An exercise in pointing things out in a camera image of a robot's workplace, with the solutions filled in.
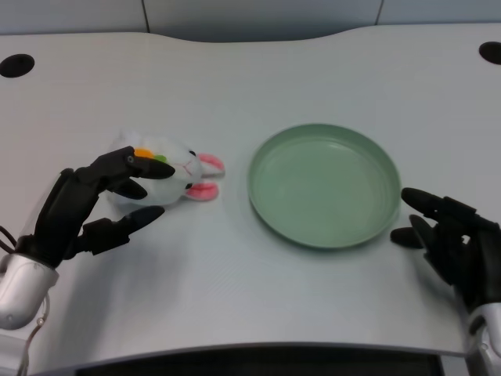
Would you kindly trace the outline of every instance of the orange patch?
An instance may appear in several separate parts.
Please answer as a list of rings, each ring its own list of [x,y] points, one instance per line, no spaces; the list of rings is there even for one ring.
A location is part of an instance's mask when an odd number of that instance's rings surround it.
[[[151,151],[149,151],[148,149],[141,149],[139,147],[137,149],[134,149],[134,155],[136,157],[144,157],[151,159],[155,158],[155,155]]]

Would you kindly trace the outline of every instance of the stuffed bunny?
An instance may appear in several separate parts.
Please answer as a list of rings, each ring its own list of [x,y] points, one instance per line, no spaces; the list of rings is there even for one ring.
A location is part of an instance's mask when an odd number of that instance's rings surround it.
[[[122,132],[112,150],[132,146],[138,157],[154,158],[175,168],[175,174],[163,180],[134,179],[147,192],[142,200],[129,200],[113,195],[118,204],[134,202],[140,205],[168,205],[185,196],[198,201],[213,200],[218,196],[215,183],[202,183],[203,177],[222,175],[225,166],[214,155],[195,153],[182,143],[164,137],[141,136],[137,132]]]

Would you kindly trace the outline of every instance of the green plate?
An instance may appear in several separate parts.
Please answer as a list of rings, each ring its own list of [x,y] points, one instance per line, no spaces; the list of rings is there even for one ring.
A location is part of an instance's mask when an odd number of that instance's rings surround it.
[[[317,248],[375,237],[395,218],[400,178],[374,141],[335,125],[300,125],[266,141],[250,164],[256,212],[276,232]]]

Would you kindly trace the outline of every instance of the pink ear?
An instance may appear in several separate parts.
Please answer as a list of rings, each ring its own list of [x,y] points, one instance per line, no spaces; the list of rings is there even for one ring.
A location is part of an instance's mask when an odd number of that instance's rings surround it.
[[[193,200],[209,201],[214,200],[219,193],[216,183],[198,183],[194,184],[185,195]]]
[[[215,155],[200,153],[198,158],[202,162],[204,176],[218,175],[225,171],[225,165]]]

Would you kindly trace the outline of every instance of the plate rim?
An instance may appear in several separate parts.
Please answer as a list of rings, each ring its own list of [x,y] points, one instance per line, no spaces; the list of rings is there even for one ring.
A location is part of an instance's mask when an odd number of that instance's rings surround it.
[[[254,165],[254,162],[256,160],[256,157],[258,156],[258,154],[262,150],[262,148],[269,141],[271,141],[272,139],[274,139],[277,136],[281,135],[282,133],[288,132],[288,131],[290,131],[292,129],[295,129],[295,128],[303,128],[303,127],[308,127],[308,126],[312,126],[312,125],[324,125],[324,126],[326,125],[326,126],[329,126],[329,127],[341,128],[341,129],[343,129],[345,131],[355,133],[357,136],[361,136],[364,139],[368,139],[371,143],[373,143],[374,145],[376,145],[384,153],[384,155],[387,157],[387,159],[389,160],[390,166],[394,170],[395,176],[397,178],[398,192],[402,191],[402,180],[401,180],[401,177],[400,177],[400,173],[399,173],[399,171],[397,169],[397,166],[396,166],[395,162],[393,161],[393,159],[390,157],[390,155],[386,152],[386,150],[383,147],[380,146],[379,143],[377,143],[376,141],[374,141],[370,137],[365,136],[361,132],[355,131],[354,129],[351,129],[351,128],[348,128],[348,127],[344,127],[342,125],[327,124],[327,123],[306,123],[306,124],[293,125],[291,127],[284,128],[284,129],[282,129],[282,130],[274,133],[273,135],[271,135],[270,137],[268,137],[265,141],[263,141],[259,145],[259,147],[255,150],[255,152],[252,154],[252,158],[250,159],[250,163],[249,163],[249,165],[247,167],[247,196],[249,197],[250,203],[252,204],[252,208],[258,214],[259,219],[262,220],[266,224],[266,226],[269,229],[271,229],[273,232],[279,234],[281,237],[283,237],[284,239],[286,239],[288,241],[292,241],[295,244],[301,244],[301,245],[304,245],[304,246],[307,246],[307,247],[310,247],[310,248],[317,248],[317,249],[349,248],[349,247],[354,247],[354,246],[359,245],[359,244],[363,244],[363,243],[365,243],[365,242],[373,239],[374,237],[377,237],[378,235],[380,235],[381,233],[383,233],[394,222],[394,220],[397,218],[399,210],[400,210],[400,204],[401,204],[400,200],[397,200],[397,204],[395,205],[395,208],[394,208],[393,212],[391,213],[391,215],[389,215],[387,217],[387,219],[383,222],[383,225],[380,228],[378,228],[374,233],[369,234],[368,236],[362,238],[361,240],[357,240],[355,242],[350,242],[350,243],[346,243],[346,244],[340,244],[340,245],[313,244],[313,243],[308,243],[308,242],[305,242],[305,241],[302,241],[302,240],[295,239],[295,238],[293,238],[293,237],[291,237],[289,235],[286,235],[285,233],[277,230],[263,216],[263,214],[260,212],[260,210],[258,208],[258,205],[256,205],[256,203],[255,203],[255,197],[253,197],[255,195],[255,193],[251,189],[251,183],[252,183],[251,170],[253,168],[253,165]]]

